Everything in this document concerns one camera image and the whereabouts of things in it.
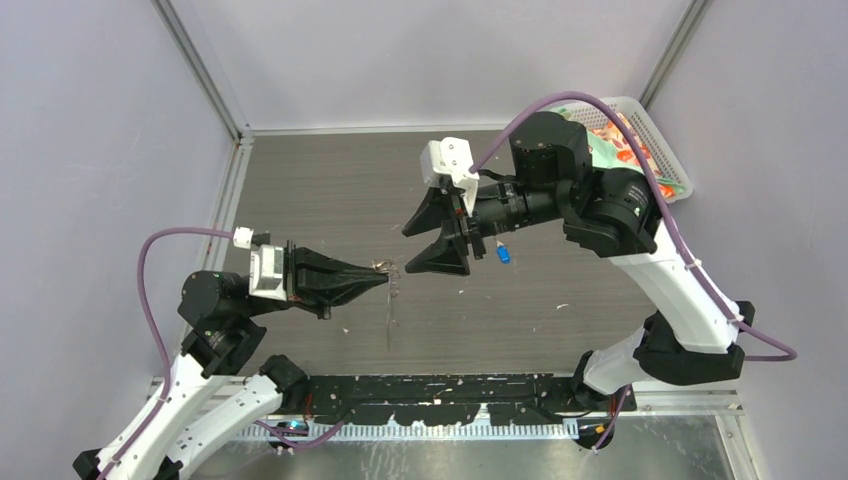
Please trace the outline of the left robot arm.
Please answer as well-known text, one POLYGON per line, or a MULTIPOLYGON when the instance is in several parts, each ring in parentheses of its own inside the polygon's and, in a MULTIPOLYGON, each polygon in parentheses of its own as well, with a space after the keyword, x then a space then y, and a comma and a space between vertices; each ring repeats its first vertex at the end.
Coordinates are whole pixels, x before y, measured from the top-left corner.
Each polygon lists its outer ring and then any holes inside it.
POLYGON ((182 287, 178 313, 189 326, 168 377, 131 423, 107 446, 80 453, 82 479, 187 479, 232 436, 277 410, 298 412, 309 397, 308 375, 282 354, 211 412, 200 409, 253 356, 267 330, 255 317, 298 309, 321 320, 368 290, 388 283, 389 270, 332 259, 293 242, 237 241, 250 252, 249 271, 201 270, 182 287))

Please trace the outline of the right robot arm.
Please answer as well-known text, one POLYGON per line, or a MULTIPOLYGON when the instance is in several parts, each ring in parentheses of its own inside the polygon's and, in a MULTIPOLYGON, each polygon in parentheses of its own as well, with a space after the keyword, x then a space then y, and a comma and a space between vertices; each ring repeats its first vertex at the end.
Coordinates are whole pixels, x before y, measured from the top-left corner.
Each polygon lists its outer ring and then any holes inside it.
POLYGON ((626 339, 582 355, 570 385, 577 406, 596 410, 644 380, 690 386, 739 378, 745 353, 735 319, 750 324, 753 305, 703 289, 676 251, 646 176, 595 167, 586 127, 555 112, 528 116, 509 146, 514 174, 482 187, 476 176, 459 174, 471 159, 465 140, 427 144, 428 190, 402 232, 438 236, 406 272, 466 276, 470 260, 485 254, 486 238, 558 220, 568 241, 624 271, 656 308, 626 339))

